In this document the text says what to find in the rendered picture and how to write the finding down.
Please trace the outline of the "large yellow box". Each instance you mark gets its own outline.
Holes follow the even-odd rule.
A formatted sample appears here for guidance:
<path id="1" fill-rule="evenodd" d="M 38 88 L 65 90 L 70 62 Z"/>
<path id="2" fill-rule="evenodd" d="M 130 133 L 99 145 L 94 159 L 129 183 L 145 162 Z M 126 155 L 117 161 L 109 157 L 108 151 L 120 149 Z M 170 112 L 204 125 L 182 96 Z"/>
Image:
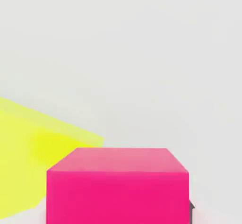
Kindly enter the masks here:
<path id="1" fill-rule="evenodd" d="M 34 208 L 46 195 L 46 172 L 77 147 L 104 138 L 0 96 L 0 219 Z"/>

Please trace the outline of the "small pink cube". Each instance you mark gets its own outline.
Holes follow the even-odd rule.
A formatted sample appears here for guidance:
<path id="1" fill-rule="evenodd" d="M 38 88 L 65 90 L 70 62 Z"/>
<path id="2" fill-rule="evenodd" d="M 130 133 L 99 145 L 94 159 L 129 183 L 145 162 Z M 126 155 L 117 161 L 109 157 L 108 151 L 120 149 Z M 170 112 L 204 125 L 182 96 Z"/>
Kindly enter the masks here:
<path id="1" fill-rule="evenodd" d="M 77 148 L 46 187 L 46 224 L 190 224 L 189 172 L 166 148 Z"/>

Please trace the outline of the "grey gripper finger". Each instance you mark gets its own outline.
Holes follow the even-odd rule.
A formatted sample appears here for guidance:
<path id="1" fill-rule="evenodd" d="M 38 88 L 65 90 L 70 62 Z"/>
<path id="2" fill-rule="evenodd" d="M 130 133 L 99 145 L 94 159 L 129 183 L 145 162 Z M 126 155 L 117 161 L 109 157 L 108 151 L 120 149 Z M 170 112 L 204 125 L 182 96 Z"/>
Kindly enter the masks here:
<path id="1" fill-rule="evenodd" d="M 193 205 L 193 203 L 190 201 L 190 224 L 193 224 L 193 210 L 196 207 Z"/>

